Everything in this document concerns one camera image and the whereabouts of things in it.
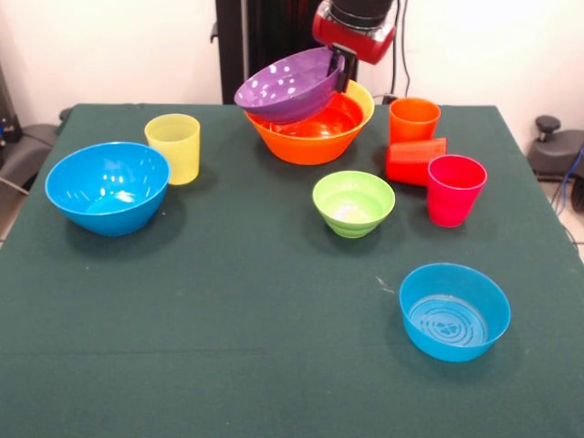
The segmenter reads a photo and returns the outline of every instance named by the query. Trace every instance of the yellow cup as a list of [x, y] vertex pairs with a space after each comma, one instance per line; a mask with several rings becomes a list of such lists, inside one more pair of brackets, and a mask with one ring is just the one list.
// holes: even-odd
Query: yellow cup
[[165, 114], [150, 120], [144, 134], [151, 148], [171, 164], [172, 185], [190, 183], [199, 174], [201, 124], [186, 114]]

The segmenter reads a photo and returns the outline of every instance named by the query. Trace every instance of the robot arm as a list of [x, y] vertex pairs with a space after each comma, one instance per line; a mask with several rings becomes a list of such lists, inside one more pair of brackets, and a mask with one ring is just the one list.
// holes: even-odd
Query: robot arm
[[339, 75], [337, 91], [347, 89], [355, 63], [381, 61], [395, 35], [395, 26], [388, 17], [393, 0], [324, 0], [317, 9], [312, 24], [313, 37], [333, 50], [329, 71], [345, 58]]

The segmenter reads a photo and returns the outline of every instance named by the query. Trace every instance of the white wall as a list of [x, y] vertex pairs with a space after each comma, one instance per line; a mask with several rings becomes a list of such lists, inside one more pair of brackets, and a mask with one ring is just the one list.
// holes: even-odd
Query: white wall
[[[523, 149], [542, 113], [584, 129], [583, 16], [582, 0], [410, 0], [410, 96], [497, 105]], [[378, 66], [362, 65], [359, 80], [373, 94], [387, 91], [391, 51]]]
[[214, 0], [0, 0], [23, 124], [78, 102], [221, 103]]
[[[581, 0], [410, 0], [410, 95], [495, 104], [524, 148], [540, 113], [584, 128], [583, 16]], [[76, 102], [219, 103], [214, 20], [214, 0], [0, 0], [0, 61], [24, 123]], [[373, 94], [390, 80], [391, 51], [360, 67]]]

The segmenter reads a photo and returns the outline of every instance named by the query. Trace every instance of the floor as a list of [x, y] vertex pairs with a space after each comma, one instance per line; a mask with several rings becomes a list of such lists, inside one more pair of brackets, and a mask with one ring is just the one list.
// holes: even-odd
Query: floor
[[[541, 187], [547, 198], [551, 199], [558, 184], [555, 182], [543, 182]], [[25, 195], [0, 183], [0, 247], [8, 237], [10, 229], [25, 202]], [[559, 220], [572, 233], [576, 242], [584, 243], [584, 214], [575, 213], [569, 201], [565, 210], [559, 216]], [[578, 245], [578, 250], [584, 263], [584, 245]]]

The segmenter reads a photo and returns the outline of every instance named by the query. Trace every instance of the blue cable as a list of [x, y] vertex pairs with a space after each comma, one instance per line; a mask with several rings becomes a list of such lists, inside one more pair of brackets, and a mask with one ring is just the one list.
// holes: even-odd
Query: blue cable
[[582, 146], [580, 146], [580, 150], [578, 152], [578, 155], [576, 156], [576, 160], [574, 160], [574, 162], [572, 163], [568, 172], [564, 176], [564, 180], [562, 181], [563, 202], [562, 202], [561, 208], [557, 212], [558, 216], [560, 216], [562, 214], [562, 212], [564, 211], [564, 208], [566, 208], [566, 202], [568, 201], [568, 180], [569, 180], [569, 177], [572, 176], [572, 173], [574, 173], [576, 171], [576, 169], [578, 168], [578, 165], [582, 161], [582, 157], [584, 157], [584, 144], [582, 144]]

